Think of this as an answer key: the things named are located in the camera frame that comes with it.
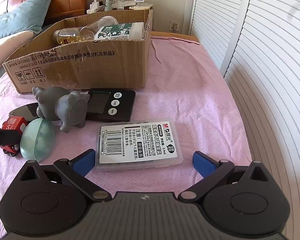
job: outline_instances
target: cardboard box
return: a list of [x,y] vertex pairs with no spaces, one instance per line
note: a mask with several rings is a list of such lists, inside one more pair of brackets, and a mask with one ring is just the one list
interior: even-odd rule
[[[91,88],[139,89],[146,84],[146,66],[152,28],[152,10],[113,10],[68,18],[17,49],[3,67],[19,93],[32,87],[60,86],[68,90]],[[89,25],[105,15],[120,23],[144,22],[141,41],[83,41],[57,46],[56,30]]]

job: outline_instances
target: glass bottle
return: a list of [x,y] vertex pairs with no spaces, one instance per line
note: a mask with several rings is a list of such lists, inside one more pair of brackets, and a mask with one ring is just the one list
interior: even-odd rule
[[117,0],[117,9],[124,10],[124,1],[123,0]]
[[78,41],[94,40],[95,34],[95,29],[89,26],[64,28],[62,30],[57,30],[54,32],[53,40],[61,45],[64,45]]

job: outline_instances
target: white louvered door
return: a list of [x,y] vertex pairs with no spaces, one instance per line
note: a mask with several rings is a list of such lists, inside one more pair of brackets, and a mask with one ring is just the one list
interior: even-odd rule
[[191,35],[198,37],[220,69],[225,57],[241,0],[195,0]]
[[300,240],[300,0],[250,0],[225,79],[252,157],[290,202],[286,236]]

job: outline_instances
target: gray toy elephant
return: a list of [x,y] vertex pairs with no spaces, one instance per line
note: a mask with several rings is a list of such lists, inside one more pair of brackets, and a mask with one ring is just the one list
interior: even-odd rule
[[33,87],[32,93],[39,103],[37,115],[50,121],[61,120],[60,131],[68,133],[73,125],[84,127],[89,94],[69,92],[62,87]]

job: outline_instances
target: electrical outlet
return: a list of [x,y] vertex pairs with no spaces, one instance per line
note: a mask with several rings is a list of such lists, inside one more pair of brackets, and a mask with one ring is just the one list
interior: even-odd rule
[[170,22],[169,30],[173,31],[173,32],[179,31],[179,23],[177,23],[177,22]]

